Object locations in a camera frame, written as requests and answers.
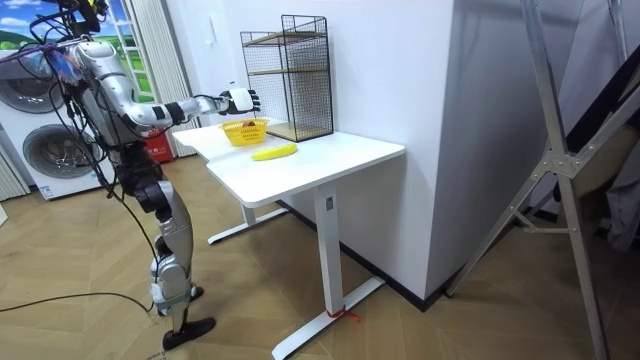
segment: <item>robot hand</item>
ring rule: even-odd
[[[236,115],[249,111],[260,111],[260,101],[258,101],[259,98],[255,90],[233,89],[223,91],[220,96],[229,99],[227,110],[218,112],[220,115]]]

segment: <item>banana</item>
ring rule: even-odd
[[[271,160],[271,159],[291,155],[294,152],[296,152],[296,150],[298,150],[298,147],[296,146],[296,144],[287,144],[285,146],[279,146],[271,149],[256,151],[253,153],[253,155],[251,155],[251,158],[253,160],[258,160],[258,161]]]

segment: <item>robot leg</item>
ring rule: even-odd
[[[215,326],[215,320],[187,321],[192,294],[201,295],[202,289],[193,290],[191,283],[193,230],[184,202],[166,180],[154,181],[140,190],[136,198],[144,205],[149,204],[147,201],[154,203],[162,239],[171,253],[167,255],[169,252],[163,251],[157,269],[158,283],[151,284],[151,295],[158,310],[166,310],[173,322],[172,330],[162,341],[163,348],[171,350],[209,332]]]
[[[157,259],[151,259],[151,265],[149,266],[149,272],[151,273],[151,280],[155,283],[155,282],[157,282],[157,280],[159,278],[158,265],[160,264],[162,259],[172,255],[173,253],[171,252],[171,250],[169,250],[169,247],[167,246],[166,242],[164,241],[164,238],[162,237],[162,235],[157,235],[156,236],[156,238],[154,239],[154,244],[155,244],[156,254],[157,254],[158,258]],[[203,288],[201,288],[200,286],[196,286],[196,284],[194,284],[194,283],[191,284],[191,302],[197,300],[203,294],[204,294],[204,289]],[[167,316],[168,315],[168,310],[167,309],[164,309],[164,310],[158,309],[158,315],[162,316],[162,317]]]

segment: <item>washing machine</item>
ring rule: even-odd
[[[0,51],[0,57],[11,53]],[[87,154],[93,153],[96,159],[104,156],[91,129],[86,127],[82,133],[89,145],[80,149],[59,88],[49,96],[55,80],[35,79],[29,72],[37,71],[25,61],[22,64],[26,69],[17,61],[0,64],[0,123],[42,196],[53,199],[99,187]],[[60,109],[64,125],[56,108]],[[111,181],[114,170],[109,160],[104,159],[99,166]]]

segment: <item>red object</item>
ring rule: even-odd
[[[338,318],[338,317],[340,317],[342,315],[347,315],[350,318],[352,318],[353,320],[355,320],[358,324],[360,323],[360,316],[358,316],[358,315],[352,313],[351,311],[347,310],[346,306],[343,306],[342,310],[338,311],[335,314],[332,314],[329,311],[327,311],[327,316],[329,316],[332,319]]]
[[[147,144],[147,151],[151,158],[159,163],[173,161],[173,155],[171,154],[171,148],[169,147],[169,141],[167,140],[166,134],[160,134],[160,130],[153,129],[149,131],[148,137],[152,137],[153,139],[145,139],[144,142]]]

